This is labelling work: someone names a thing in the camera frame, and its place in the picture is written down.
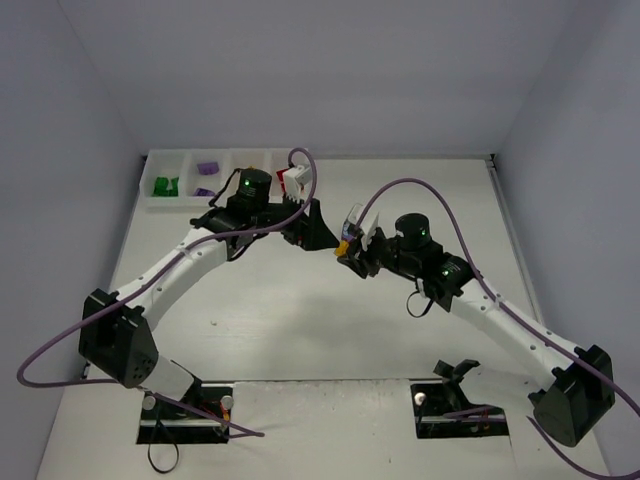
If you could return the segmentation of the green yellow red lego stack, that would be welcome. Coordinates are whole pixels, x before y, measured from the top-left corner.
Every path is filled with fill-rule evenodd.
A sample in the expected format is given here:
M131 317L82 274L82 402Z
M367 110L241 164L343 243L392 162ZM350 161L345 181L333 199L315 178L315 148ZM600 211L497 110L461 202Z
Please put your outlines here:
M338 247L334 251L334 255L337 258L342 258L347 254L349 249L349 243L347 241L341 241Z

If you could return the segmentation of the red yellow lego brick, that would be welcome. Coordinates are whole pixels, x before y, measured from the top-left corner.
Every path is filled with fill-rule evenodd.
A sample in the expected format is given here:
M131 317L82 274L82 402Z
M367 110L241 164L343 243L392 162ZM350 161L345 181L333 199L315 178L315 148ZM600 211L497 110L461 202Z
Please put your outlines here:
M278 181L281 185L284 184L284 174L287 172L287 168L284 169L280 169L276 171L276 176L278 178Z

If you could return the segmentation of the green lego brick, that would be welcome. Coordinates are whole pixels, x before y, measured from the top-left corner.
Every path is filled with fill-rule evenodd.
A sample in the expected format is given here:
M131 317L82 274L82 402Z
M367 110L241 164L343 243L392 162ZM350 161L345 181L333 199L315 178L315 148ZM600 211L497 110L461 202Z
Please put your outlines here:
M166 197L171 186L170 180L167 177L156 177L153 184L153 197Z

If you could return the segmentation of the purple flower lego piece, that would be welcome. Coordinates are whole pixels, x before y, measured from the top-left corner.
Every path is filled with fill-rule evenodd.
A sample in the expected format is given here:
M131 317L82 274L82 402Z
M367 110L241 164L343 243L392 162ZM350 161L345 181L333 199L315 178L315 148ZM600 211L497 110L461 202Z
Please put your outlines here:
M357 236L357 232L354 224L344 223L341 230L341 240L350 243Z

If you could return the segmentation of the green lego piece from stack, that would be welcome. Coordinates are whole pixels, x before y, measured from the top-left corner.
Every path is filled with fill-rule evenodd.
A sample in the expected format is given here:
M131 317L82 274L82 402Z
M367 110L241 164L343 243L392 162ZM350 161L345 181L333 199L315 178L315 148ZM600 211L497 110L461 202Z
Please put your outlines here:
M177 197L179 195L179 178L173 177L168 180L166 195L168 197Z

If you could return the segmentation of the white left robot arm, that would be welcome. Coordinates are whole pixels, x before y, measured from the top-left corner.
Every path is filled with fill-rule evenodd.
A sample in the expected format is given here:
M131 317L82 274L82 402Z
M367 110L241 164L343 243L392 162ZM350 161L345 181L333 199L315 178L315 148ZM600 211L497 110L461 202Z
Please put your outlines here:
M112 293L97 289L85 300L79 353L120 385L198 405L201 380L162 356L153 338L168 310L202 277L272 232L306 251L337 246L314 197L312 167L283 171L279 203L270 200L269 173L247 168L238 174L225 205L191 220L186 237L161 261L128 285Z

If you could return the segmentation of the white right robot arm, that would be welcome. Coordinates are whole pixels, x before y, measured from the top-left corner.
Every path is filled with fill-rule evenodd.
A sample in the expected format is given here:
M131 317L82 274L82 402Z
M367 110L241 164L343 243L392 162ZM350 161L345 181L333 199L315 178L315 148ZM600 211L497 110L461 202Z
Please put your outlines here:
M533 381L521 395L542 430L574 447L615 403L611 357L587 349L524 318L497 294L486 292L469 262L432 239L428 218L409 213L388 237L377 220L359 223L356 205L345 219L336 256L359 277L380 270L410 280L416 293L485 333L527 371Z

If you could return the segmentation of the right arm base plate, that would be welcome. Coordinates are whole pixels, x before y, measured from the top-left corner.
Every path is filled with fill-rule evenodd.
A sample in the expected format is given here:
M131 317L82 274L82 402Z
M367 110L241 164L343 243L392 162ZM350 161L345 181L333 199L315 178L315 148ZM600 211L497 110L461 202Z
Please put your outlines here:
M420 440L508 437L504 410L471 403L459 387L443 382L410 385L416 437Z

